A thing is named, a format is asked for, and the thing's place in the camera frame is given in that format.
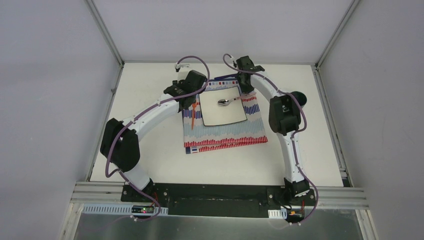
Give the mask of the orange plastic fork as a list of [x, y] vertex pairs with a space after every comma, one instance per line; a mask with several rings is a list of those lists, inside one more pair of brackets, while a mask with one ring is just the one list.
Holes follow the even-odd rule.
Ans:
[[196, 102], [192, 104], [192, 116], [191, 116], [191, 125], [190, 125], [191, 130], [193, 130], [193, 129], [194, 129], [194, 125], [195, 125], [195, 119], [196, 119], [196, 107], [197, 107], [197, 105], [198, 105], [198, 104], [197, 104]]

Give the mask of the white square plate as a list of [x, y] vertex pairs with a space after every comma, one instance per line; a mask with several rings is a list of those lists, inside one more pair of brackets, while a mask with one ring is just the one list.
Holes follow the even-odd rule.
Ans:
[[236, 86], [201, 93], [199, 102], [203, 124], [206, 127], [212, 127], [246, 121], [247, 115], [241, 99], [235, 100], [227, 106], [218, 104], [219, 100], [232, 100], [240, 96], [240, 91]]

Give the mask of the silver spoon pink handle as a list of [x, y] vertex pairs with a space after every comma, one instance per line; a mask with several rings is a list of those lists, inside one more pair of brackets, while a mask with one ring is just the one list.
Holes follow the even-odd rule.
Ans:
[[234, 98], [231, 98], [231, 99], [220, 99], [220, 100], [217, 101], [217, 104], [219, 106], [226, 107], [226, 106], [230, 105], [232, 102], [235, 102], [235, 101], [238, 101], [238, 100], [243, 100], [243, 99], [248, 99], [248, 98], [251, 98], [255, 95], [256, 94], [254, 93], [254, 94], [237, 96], [237, 97], [234, 97]]

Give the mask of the patterned cloth napkin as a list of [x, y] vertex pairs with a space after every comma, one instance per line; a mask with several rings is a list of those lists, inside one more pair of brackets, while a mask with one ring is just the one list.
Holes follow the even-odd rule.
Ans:
[[[231, 87], [237, 87], [240, 95], [243, 96], [235, 78], [210, 80], [205, 91]], [[247, 116], [246, 121], [218, 126], [204, 125], [199, 95], [196, 97], [197, 107], [193, 130], [191, 130], [192, 106], [181, 111], [183, 140], [187, 154], [268, 142], [256, 95], [241, 100]]]

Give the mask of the dark green mug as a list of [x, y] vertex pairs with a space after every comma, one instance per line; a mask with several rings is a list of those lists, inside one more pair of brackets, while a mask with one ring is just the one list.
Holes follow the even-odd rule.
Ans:
[[296, 98], [297, 102], [302, 108], [306, 105], [308, 99], [304, 93], [300, 91], [293, 91], [291, 94]]

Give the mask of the dark blue plastic knife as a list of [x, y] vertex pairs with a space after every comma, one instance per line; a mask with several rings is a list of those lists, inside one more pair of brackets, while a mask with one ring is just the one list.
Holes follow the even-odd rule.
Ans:
[[236, 78], [237, 74], [227, 74], [227, 75], [222, 75], [222, 76], [217, 76], [215, 77], [213, 80], [214, 81], [220, 81], [220, 80], [224, 80], [224, 79], [228, 79], [228, 78]]

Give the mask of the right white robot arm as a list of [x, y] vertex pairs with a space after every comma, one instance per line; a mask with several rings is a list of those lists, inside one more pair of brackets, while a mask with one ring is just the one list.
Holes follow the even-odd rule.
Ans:
[[310, 191], [310, 182], [305, 177], [301, 163], [298, 133], [306, 104], [306, 96], [302, 92], [284, 92], [266, 75], [265, 69], [255, 65], [249, 56], [233, 61], [238, 70], [237, 80], [243, 93], [254, 90], [268, 100], [268, 123], [276, 133], [281, 145], [285, 165], [284, 200], [296, 205]]

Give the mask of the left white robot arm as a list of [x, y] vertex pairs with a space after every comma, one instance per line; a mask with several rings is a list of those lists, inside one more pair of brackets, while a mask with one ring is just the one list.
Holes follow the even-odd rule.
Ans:
[[152, 106], [123, 120], [111, 118], [103, 132], [100, 153], [106, 157], [108, 165], [117, 167], [123, 179], [134, 189], [134, 197], [143, 203], [152, 198], [154, 182], [142, 168], [140, 141], [159, 123], [194, 104], [208, 80], [196, 70], [184, 71], [178, 77]]

